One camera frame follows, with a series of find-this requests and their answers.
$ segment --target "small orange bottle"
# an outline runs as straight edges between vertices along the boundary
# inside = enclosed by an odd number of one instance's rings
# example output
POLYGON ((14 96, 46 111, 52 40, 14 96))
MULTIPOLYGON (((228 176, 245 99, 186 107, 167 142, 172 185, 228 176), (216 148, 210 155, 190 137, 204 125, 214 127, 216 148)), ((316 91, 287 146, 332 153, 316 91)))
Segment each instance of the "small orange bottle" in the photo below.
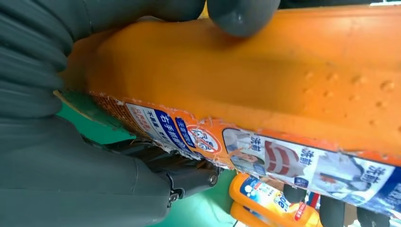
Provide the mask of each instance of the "small orange bottle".
POLYGON ((273 221, 237 202, 233 202, 231 206, 231 216, 249 227, 279 227, 273 221))
POLYGON ((249 209, 233 205, 231 212, 234 218, 241 216, 240 213, 246 214, 244 218, 239 219, 241 222, 244 220, 244 223, 255 224, 256 217, 272 227, 322 226, 319 214, 314 208, 305 203, 290 204, 282 192, 247 174, 238 174, 233 179, 229 193, 235 202, 249 209))

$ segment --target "glove finger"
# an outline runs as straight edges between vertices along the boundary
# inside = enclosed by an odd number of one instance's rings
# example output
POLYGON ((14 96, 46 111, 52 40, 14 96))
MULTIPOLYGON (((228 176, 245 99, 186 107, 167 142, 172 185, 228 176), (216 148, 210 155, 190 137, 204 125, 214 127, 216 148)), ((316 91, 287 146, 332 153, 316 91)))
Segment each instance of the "glove finger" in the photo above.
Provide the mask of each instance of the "glove finger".
POLYGON ((280 0, 209 0, 213 22, 225 32, 248 37, 259 32, 273 17, 280 0))
POLYGON ((151 15, 165 21, 182 22, 197 19, 206 0, 156 0, 151 15))

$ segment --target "bottle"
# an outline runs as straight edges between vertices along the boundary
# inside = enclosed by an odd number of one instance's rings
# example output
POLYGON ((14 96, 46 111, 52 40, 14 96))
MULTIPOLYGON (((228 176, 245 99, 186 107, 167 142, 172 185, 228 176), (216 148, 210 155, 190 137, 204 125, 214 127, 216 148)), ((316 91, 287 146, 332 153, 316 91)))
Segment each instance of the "bottle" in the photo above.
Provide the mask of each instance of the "bottle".
POLYGON ((233 218, 244 223, 248 227, 279 227, 272 220, 268 220, 262 215, 250 210, 249 208, 235 201, 231 206, 230 213, 233 218))
POLYGON ((314 208, 305 203, 291 204, 281 191, 253 176, 238 174, 231 182, 229 193, 235 202, 249 209, 248 212, 262 221, 267 220, 270 224, 275 223, 283 227, 322 226, 319 214, 314 208))
POLYGON ((61 95, 166 151, 399 216, 400 20, 400 7, 280 10, 248 39, 209 19, 140 22, 78 42, 61 95))

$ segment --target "green surface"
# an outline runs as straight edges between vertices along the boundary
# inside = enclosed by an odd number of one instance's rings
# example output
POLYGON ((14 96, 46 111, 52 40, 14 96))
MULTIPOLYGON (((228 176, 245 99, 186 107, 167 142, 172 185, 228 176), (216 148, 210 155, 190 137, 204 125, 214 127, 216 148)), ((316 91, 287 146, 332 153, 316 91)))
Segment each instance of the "green surface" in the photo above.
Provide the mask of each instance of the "green surface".
MULTIPOLYGON (((79 132, 99 143, 132 138, 127 133, 92 122, 66 105, 59 115, 73 122, 79 132)), ((225 171, 214 188, 175 202, 167 218, 153 227, 232 227, 235 220, 229 215, 232 200, 228 187, 234 176, 234 171, 225 171)))

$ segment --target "product label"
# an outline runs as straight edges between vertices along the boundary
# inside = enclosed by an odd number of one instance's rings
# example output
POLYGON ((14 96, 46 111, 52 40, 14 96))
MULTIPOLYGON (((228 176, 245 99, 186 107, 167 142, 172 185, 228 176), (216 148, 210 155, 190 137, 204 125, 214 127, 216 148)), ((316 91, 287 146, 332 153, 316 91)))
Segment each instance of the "product label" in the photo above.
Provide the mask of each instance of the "product label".
POLYGON ((295 217, 294 220, 295 221, 299 221, 302 217, 302 215, 304 214, 304 211, 306 209, 306 204, 304 204, 303 202, 299 204, 299 208, 295 213, 295 217))
POLYGON ((138 105, 126 105, 142 130, 153 140, 168 144, 187 154, 192 153, 178 133, 173 119, 167 113, 138 105))
MULTIPOLYGON (((326 141, 270 130, 246 131, 221 119, 198 120, 186 111, 134 101, 126 104, 135 123, 165 148, 184 156, 204 158, 217 166, 237 169, 255 177, 270 177, 350 204, 401 217, 400 160, 382 160, 374 152, 363 157, 346 155, 326 141)), ((266 186, 246 195, 263 193, 266 186)), ((256 198, 263 204, 262 198, 256 198)), ((268 198, 283 208, 280 199, 268 198)))
POLYGON ((255 177, 248 177, 241 185, 240 192, 263 207, 279 212, 288 212, 291 205, 279 190, 255 177))
POLYGON ((370 210, 398 215, 401 168, 238 129, 223 138, 234 166, 370 210))

